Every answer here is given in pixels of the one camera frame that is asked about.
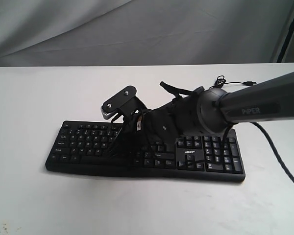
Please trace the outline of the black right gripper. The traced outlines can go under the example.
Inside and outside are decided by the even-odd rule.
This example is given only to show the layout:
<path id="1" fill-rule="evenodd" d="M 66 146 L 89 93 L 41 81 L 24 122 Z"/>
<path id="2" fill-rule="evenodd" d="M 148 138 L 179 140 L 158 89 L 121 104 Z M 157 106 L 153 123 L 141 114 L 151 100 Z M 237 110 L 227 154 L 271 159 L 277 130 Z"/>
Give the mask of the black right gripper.
<path id="1" fill-rule="evenodd" d="M 198 95 L 174 98 L 153 110 L 136 105 L 124 118 L 122 140 L 134 147 L 158 140 L 174 144 L 184 136 L 203 135 L 197 115 L 198 98 Z"/>

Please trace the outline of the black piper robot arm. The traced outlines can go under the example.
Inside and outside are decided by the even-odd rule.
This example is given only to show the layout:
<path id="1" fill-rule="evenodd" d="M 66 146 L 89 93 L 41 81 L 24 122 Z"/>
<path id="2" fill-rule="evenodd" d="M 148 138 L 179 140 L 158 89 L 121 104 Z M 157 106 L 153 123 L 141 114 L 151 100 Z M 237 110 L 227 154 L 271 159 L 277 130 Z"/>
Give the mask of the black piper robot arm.
<path id="1" fill-rule="evenodd" d="M 183 136 L 222 135 L 243 122 L 294 120 L 294 72 L 228 93 L 199 87 L 154 110 L 135 114 L 122 132 L 144 145 Z"/>

